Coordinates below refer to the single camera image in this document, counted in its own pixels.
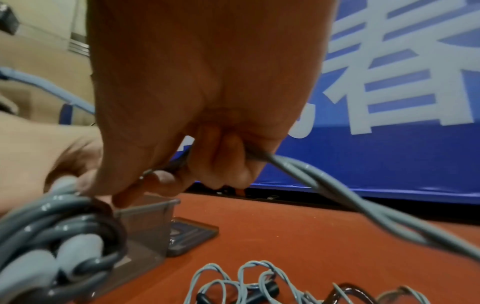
white chinese character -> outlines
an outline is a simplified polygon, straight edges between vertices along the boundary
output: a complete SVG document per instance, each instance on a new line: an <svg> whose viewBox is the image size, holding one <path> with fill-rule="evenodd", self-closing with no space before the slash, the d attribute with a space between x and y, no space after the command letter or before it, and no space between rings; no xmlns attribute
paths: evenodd
<svg viewBox="0 0 480 304"><path fill-rule="evenodd" d="M384 40L387 33L465 7L465 0L437 0L388 18L388 13L418 0L367 0L367 8L336 21L332 34L365 24L363 30L332 40L329 53L360 45L355 52L326 60L322 72L347 68L325 95L334 103L346 95L350 131L371 133L371 127L439 119L441 125L472 123L461 69L480 71L480 48L452 46L438 40L480 27L480 10ZM418 56L369 68L373 59L412 50ZM430 79L366 92L365 84L429 70ZM369 113L368 106L435 95L435 103Z"/></svg>

hand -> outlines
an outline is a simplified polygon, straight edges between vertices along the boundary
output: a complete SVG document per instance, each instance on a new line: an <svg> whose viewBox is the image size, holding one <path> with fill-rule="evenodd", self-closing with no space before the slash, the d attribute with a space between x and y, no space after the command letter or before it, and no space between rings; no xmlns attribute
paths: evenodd
<svg viewBox="0 0 480 304"><path fill-rule="evenodd" d="M0 113L0 212L29 203L58 177L98 168L96 127L46 125Z"/></svg>
<svg viewBox="0 0 480 304"><path fill-rule="evenodd" d="M288 134L320 73L336 10L334 0L88 5L104 158L78 187L116 194L120 207L145 191L175 195L195 180L248 187L264 165L246 160L244 143L274 152ZM185 135L195 137L185 168L138 180Z"/></svg>

orange table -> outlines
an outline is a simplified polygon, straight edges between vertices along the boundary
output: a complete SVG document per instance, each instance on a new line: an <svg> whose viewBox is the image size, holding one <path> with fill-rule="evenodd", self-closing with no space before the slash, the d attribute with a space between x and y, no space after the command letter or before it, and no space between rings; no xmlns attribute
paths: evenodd
<svg viewBox="0 0 480 304"><path fill-rule="evenodd" d="M282 268L298 289L318 299L331 291L332 282L351 282L374 296L406 284L431 303L478 303L480 265L397 240L359 214L193 194L180 199L175 216L219 226L220 235L183 256L168 258L97 304L180 304L203 265L217 263L236 278L245 262L262 259ZM480 245L480 227L440 226ZM261 271L247 272L247 280L257 281ZM197 288L216 277L205 275ZM286 286L280 288L278 299L294 303Z"/></svg>

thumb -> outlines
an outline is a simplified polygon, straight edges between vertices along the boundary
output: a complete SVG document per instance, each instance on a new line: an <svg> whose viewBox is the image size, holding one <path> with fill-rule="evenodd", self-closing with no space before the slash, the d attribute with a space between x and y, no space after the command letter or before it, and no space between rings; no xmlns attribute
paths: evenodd
<svg viewBox="0 0 480 304"><path fill-rule="evenodd" d="M77 189L84 195L113 195L131 184L149 168L155 149L104 138L103 157L97 170L78 178Z"/></svg>

tabletop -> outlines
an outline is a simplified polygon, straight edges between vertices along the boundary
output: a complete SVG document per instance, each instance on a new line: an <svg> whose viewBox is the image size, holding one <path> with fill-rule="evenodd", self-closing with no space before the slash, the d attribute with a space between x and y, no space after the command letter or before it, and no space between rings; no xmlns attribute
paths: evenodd
<svg viewBox="0 0 480 304"><path fill-rule="evenodd" d="M95 304L180 304L193 274L205 264L217 263L236 278L238 268L250 260L272 262L299 290L318 299L328 295L332 282L356 284L373 296L408 285L431 303L473 304L480 297L480 265L398 240L355 212L194 194L179 198L175 216L218 226L219 236L185 255L167 258ZM480 227L435 224L480 245ZM245 280L258 281L262 271L248 270ZM219 276L214 273L202 276L194 294L215 278ZM295 303L287 286L279 286L278 300ZM220 303L216 291L211 298Z"/></svg>

